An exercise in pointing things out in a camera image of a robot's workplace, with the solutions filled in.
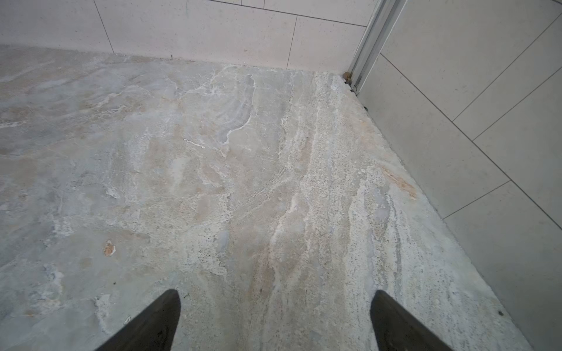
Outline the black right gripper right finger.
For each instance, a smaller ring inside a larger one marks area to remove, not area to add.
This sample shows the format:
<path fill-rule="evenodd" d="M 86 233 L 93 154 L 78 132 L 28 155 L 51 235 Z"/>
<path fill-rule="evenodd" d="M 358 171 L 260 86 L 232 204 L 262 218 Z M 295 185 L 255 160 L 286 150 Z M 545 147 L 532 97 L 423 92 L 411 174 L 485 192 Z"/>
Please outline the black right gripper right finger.
<path fill-rule="evenodd" d="M 377 290 L 373 297 L 370 320 L 379 350 L 452 351 L 452 348 L 383 290 Z"/>

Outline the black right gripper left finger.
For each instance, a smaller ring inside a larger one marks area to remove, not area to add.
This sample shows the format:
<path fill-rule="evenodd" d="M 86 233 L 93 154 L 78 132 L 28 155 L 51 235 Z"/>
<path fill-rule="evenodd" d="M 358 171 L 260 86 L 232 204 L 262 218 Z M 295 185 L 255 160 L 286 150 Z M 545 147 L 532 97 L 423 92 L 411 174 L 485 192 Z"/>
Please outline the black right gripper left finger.
<path fill-rule="evenodd" d="M 166 350 L 172 348 L 181 314 L 177 290 L 155 299 L 97 350 Z"/>

